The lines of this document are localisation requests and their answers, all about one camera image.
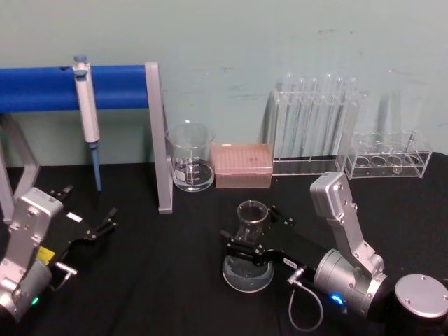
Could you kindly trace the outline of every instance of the blue foam bar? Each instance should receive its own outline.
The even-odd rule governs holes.
[[[92,66],[97,109],[147,109],[144,65]],[[78,110],[70,66],[0,69],[0,113]]]

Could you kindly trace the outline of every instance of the cable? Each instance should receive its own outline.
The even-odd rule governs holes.
[[[301,331],[302,333],[310,333],[311,331],[315,331],[315,329],[319,328],[319,326],[320,326],[321,323],[322,323],[322,320],[323,320],[323,307],[322,307],[322,302],[321,302],[320,299],[317,297],[317,295],[316,295],[312,290],[310,290],[309,288],[303,286],[302,284],[299,285],[299,288],[304,289],[304,290],[307,291],[309,294],[311,294],[311,295],[313,296],[314,299],[316,299],[317,304],[319,305],[319,311],[320,311],[321,315],[319,316],[319,321],[317,322],[317,324],[316,324],[314,327],[307,328],[307,329],[298,327],[298,326],[294,323],[293,315],[292,315],[292,313],[291,313],[291,309],[292,309],[292,307],[293,307],[293,301],[294,301],[294,294],[295,294],[295,288],[294,288],[294,289],[293,289],[293,292],[292,292],[292,294],[291,294],[291,297],[290,297],[290,299],[289,299],[289,306],[288,306],[289,321],[291,322],[291,324],[293,325],[293,327],[294,327],[295,329]]]

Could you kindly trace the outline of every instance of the test tube rack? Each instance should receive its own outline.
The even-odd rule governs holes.
[[[273,175],[342,172],[361,97],[354,78],[286,74],[267,105]]]
[[[346,161],[346,173],[349,179],[423,177],[431,153],[429,143],[418,129],[408,132],[355,132]]]

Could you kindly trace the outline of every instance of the robotic arm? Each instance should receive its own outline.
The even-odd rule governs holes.
[[[398,281],[386,276],[383,259],[363,238],[345,174],[327,172],[310,191],[317,214],[332,228],[338,250],[327,251],[295,234],[295,221],[272,206],[271,223],[256,244],[221,232],[228,239],[227,254],[255,265],[282,263],[294,270],[289,284],[303,288],[304,279],[337,305],[372,321],[385,321],[390,335],[417,335],[422,329],[422,335],[432,335],[429,329],[440,330],[448,316],[448,290],[422,274]]]
[[[19,322],[50,286],[54,269],[66,274],[55,290],[77,274],[75,269],[62,263],[70,245],[78,240],[96,240],[116,226],[115,208],[95,229],[76,214],[64,211],[62,202],[71,189],[69,186],[49,195],[32,188],[17,200],[8,227],[8,247],[0,263],[0,313],[3,317]]]

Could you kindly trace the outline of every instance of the yellow label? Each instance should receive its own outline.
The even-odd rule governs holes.
[[[42,246],[39,247],[39,251],[37,252],[37,258],[45,265],[48,265],[53,256],[55,256],[55,253],[53,251]]]

